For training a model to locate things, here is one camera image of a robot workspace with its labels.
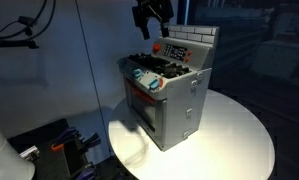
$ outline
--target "stovetop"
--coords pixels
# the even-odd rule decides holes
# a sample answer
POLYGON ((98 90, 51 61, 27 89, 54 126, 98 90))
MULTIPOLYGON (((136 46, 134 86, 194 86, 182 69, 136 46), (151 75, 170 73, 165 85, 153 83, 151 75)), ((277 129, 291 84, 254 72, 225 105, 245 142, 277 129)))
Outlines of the stovetop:
POLYGON ((141 55, 130 55, 129 59, 168 79, 190 72, 188 67, 161 58, 152 57, 150 54, 142 53, 141 55))

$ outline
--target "brick pattern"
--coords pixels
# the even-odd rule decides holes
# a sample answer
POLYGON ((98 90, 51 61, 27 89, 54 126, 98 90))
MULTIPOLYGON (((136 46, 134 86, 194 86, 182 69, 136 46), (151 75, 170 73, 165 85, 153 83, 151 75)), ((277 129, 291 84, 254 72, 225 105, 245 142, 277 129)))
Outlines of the brick pattern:
POLYGON ((214 44, 218 30, 217 27, 171 25, 169 26, 169 37, 214 44))

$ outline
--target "white robot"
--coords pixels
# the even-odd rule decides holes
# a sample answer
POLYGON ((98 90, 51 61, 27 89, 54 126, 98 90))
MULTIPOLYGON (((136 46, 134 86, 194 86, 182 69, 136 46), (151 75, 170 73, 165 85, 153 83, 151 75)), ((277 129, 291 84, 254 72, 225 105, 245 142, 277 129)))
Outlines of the white robot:
POLYGON ((34 165, 21 158, 0 132, 0 180, 32 179, 34 165))

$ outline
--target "stove knob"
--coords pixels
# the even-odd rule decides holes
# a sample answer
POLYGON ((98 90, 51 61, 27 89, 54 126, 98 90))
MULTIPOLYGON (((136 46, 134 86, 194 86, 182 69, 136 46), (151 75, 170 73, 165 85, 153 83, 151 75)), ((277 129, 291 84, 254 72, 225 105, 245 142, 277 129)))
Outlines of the stove knob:
POLYGON ((157 52, 160 50, 160 48, 161 48, 160 44, 158 44, 158 43, 154 43, 154 44, 153 44, 152 51, 153 51, 154 53, 157 53, 157 52))
POLYGON ((139 78, 143 74, 143 72, 140 69, 136 69, 132 73, 135 78, 139 78))
POLYGON ((154 79, 149 83, 149 87, 150 87, 151 90, 155 90, 159 87, 159 84, 160 84, 159 80, 154 79))

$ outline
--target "glass wall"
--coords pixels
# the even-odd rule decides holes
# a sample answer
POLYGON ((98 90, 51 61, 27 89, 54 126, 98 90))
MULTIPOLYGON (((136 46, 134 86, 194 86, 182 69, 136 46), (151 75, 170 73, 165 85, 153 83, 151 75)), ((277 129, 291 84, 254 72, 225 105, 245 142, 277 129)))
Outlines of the glass wall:
POLYGON ((243 104, 268 129, 276 149, 271 179, 299 179, 299 0, 181 4, 179 24, 220 27, 209 88, 243 104))

